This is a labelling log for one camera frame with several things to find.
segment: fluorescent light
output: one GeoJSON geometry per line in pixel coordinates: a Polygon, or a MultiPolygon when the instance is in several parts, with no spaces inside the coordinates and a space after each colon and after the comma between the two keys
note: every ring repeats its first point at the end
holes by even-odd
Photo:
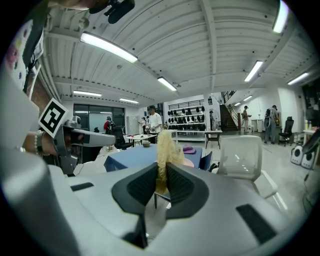
{"type": "Polygon", "coordinates": [[[80,91],[80,90],[74,90],[74,94],[82,94],[82,95],[90,95],[90,96],[97,96],[101,97],[101,93],[93,93],[93,92],[88,92],[88,91],[80,91]]]}
{"type": "Polygon", "coordinates": [[[296,82],[299,82],[300,80],[304,79],[305,77],[309,76],[308,73],[303,73],[302,75],[299,75],[297,78],[291,80],[290,82],[288,82],[288,85],[293,85],[296,82]]]}
{"type": "Polygon", "coordinates": [[[288,6],[283,2],[280,1],[280,6],[278,10],[278,16],[276,17],[275,24],[273,26],[273,31],[276,33],[281,33],[285,27],[287,18],[289,14],[288,6]]]}
{"type": "Polygon", "coordinates": [[[168,87],[171,91],[176,91],[177,89],[174,88],[166,79],[164,79],[163,77],[159,77],[158,81],[165,85],[166,87],[168,87]]]}
{"type": "Polygon", "coordinates": [[[107,41],[104,38],[96,36],[94,34],[83,32],[80,38],[80,41],[89,45],[99,47],[103,50],[106,50],[110,53],[118,55],[119,57],[127,60],[128,62],[134,63],[138,58],[131,53],[127,52],[125,49],[115,45],[112,42],[107,41]]]}
{"type": "Polygon", "coordinates": [[[131,100],[131,99],[126,99],[126,98],[121,98],[120,101],[123,101],[123,102],[130,102],[130,103],[139,103],[138,101],[135,101],[135,100],[131,100]]]}
{"type": "Polygon", "coordinates": [[[263,64],[263,61],[257,60],[256,63],[254,64],[253,69],[251,72],[248,74],[248,76],[244,79],[245,82],[249,82],[251,78],[257,73],[257,71],[260,69],[261,65],[263,64]]]}
{"type": "Polygon", "coordinates": [[[245,102],[246,100],[249,100],[252,97],[252,95],[250,95],[249,97],[245,98],[243,101],[245,102]]]}

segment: wrist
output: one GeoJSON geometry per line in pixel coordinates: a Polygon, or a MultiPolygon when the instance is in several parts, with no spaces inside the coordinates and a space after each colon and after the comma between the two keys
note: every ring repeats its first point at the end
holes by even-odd
{"type": "Polygon", "coordinates": [[[42,136],[42,149],[44,154],[57,156],[57,152],[54,146],[54,141],[52,137],[46,132],[42,136]]]}

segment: white ceiling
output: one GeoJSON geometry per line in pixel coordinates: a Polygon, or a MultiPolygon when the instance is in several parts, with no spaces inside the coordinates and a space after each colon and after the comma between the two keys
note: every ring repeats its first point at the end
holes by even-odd
{"type": "Polygon", "coordinates": [[[139,107],[208,92],[263,88],[273,78],[288,81],[305,71],[318,73],[316,50],[292,13],[282,34],[272,31],[277,3],[136,0],[116,24],[108,24],[104,12],[55,9],[45,36],[49,71],[62,99],[81,89],[102,97],[73,96],[75,101],[133,106],[119,102],[126,98],[139,101],[139,107]],[[90,21],[86,31],[135,54],[138,61],[131,64],[81,43],[82,17],[90,21]],[[256,60],[264,61],[264,73],[245,83],[256,60]],[[181,87],[172,92],[157,81],[160,76],[181,87]]]}

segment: staircase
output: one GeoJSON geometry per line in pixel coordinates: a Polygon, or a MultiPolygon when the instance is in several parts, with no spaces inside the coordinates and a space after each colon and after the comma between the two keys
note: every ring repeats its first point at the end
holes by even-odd
{"type": "Polygon", "coordinates": [[[235,121],[238,123],[238,115],[232,108],[230,112],[225,105],[220,105],[221,129],[224,132],[239,131],[238,126],[235,123],[235,121]]]}

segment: blue table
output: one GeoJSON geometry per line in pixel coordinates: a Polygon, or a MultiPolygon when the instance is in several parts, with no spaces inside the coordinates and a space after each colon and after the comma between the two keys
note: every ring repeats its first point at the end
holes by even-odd
{"type": "MultiPolygon", "coordinates": [[[[184,157],[194,164],[194,168],[198,169],[202,156],[202,147],[194,148],[196,149],[195,154],[185,154],[184,157]]],[[[104,162],[104,167],[107,172],[112,172],[126,168],[151,165],[156,160],[156,144],[151,144],[150,147],[143,147],[142,145],[139,145],[109,155],[104,162]]]]}

